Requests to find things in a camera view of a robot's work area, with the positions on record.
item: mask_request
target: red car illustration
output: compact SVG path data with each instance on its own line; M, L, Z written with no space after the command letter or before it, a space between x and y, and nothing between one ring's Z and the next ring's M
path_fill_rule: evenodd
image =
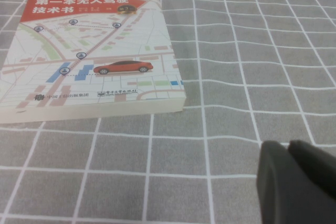
M153 65L150 62L126 60L118 61L109 65L95 67L93 71L95 73L107 74L108 72L124 72L124 71L140 71L147 72L153 69Z

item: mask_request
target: location pin icon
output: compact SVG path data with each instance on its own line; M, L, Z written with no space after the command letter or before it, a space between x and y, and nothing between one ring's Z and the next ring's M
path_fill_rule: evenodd
M39 31L43 30L43 27L42 26L36 26L36 27L34 27L34 30L39 32Z
M76 57L78 59L82 60L86 57L86 53L85 52L79 52L78 54L76 54Z
M119 28L119 27L121 27L121 24L120 23L113 23L112 26L114 28Z
M78 23L78 20L76 20L76 19L71 19L71 20L69 21L69 23L70 23L71 25L75 25L75 24Z
M61 68L59 70L59 73L63 76L65 76L68 72L70 72L70 68Z

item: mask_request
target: checkered fabric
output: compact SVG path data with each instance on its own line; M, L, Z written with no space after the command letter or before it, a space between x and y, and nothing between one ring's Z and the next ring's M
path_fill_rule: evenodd
M336 0L161 2L184 111L0 125L0 224L259 224L264 140L336 154Z

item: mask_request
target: book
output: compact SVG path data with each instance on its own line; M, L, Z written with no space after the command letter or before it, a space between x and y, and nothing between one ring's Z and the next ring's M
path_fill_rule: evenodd
M159 0L28 0L0 74L0 123L181 111Z

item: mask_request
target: red object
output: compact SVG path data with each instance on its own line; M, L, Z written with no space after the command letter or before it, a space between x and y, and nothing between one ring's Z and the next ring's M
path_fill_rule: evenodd
M83 0L28 0L20 22L75 14L117 13L118 7L125 4L139 8L146 2L144 0L127 0L126 3L118 3L118 0L114 0L114 3L109 3L105 0L85 0L85 3L83 3L82 1Z
M99 66L93 69L95 73L107 74L108 72L124 72L124 71L140 71L142 73L153 69L153 65L150 62L142 61L118 61L106 66Z

